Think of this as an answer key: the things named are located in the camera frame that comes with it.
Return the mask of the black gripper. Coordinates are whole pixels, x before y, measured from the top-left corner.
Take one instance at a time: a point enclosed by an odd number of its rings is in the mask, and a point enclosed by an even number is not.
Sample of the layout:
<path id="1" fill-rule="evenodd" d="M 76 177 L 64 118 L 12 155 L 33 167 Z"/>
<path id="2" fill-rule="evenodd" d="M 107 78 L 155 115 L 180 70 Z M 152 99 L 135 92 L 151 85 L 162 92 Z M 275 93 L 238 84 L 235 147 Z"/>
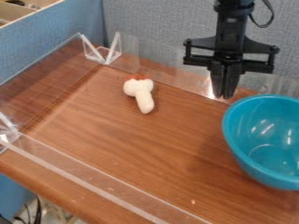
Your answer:
<path id="1" fill-rule="evenodd" d="M 239 76 L 244 72 L 271 74 L 275 69 L 279 48 L 247 37 L 247 21 L 248 15 L 231 17 L 219 14 L 216 35 L 208 38 L 188 38 L 183 43 L 183 63 L 210 69 L 212 93 L 216 98 L 222 97 L 224 66 L 224 99 L 234 96 Z"/>

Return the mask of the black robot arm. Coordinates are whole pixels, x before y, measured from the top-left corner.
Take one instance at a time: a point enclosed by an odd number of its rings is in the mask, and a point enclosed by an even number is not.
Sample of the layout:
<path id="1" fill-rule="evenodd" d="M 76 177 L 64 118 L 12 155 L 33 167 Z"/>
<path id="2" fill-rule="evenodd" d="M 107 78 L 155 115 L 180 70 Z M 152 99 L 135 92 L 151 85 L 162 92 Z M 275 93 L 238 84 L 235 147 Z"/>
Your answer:
<path id="1" fill-rule="evenodd" d="M 252 17 L 255 0 L 215 0 L 214 10 L 219 13 L 216 35 L 184 40 L 183 64 L 208 68 L 216 98 L 234 96 L 239 76 L 246 72 L 274 72 L 279 48 L 256 42 L 246 35 L 248 19 L 259 28 L 267 28 L 274 21 L 274 8 L 268 0 L 262 1 L 271 11 L 266 24 L 259 24 Z"/>

